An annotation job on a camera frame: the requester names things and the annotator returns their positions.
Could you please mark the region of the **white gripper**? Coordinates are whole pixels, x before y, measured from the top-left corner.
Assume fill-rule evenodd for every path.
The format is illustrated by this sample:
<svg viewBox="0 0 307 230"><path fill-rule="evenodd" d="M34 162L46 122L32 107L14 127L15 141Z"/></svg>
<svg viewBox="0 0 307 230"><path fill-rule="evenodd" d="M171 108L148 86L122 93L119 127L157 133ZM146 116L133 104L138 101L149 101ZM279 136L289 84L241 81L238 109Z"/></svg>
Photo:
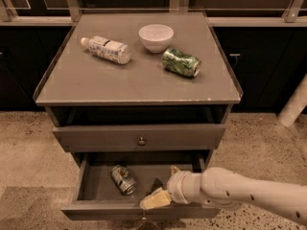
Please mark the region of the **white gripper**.
<svg viewBox="0 0 307 230"><path fill-rule="evenodd" d="M201 174L171 166L167 190L156 189L140 201L140 207L151 210L168 206L171 201L178 204L201 203Z"/></svg>

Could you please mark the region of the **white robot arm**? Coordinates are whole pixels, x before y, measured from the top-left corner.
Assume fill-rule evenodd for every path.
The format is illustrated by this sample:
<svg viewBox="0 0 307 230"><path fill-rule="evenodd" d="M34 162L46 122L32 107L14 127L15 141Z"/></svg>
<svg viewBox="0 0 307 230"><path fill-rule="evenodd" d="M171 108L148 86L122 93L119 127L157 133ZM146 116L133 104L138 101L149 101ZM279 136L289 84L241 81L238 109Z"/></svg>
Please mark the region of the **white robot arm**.
<svg viewBox="0 0 307 230"><path fill-rule="evenodd" d="M204 172L171 168L167 188L145 197L153 211L198 203L232 210L253 205L298 224L307 223L306 81L302 80L281 112L231 114L229 131Z"/></svg>

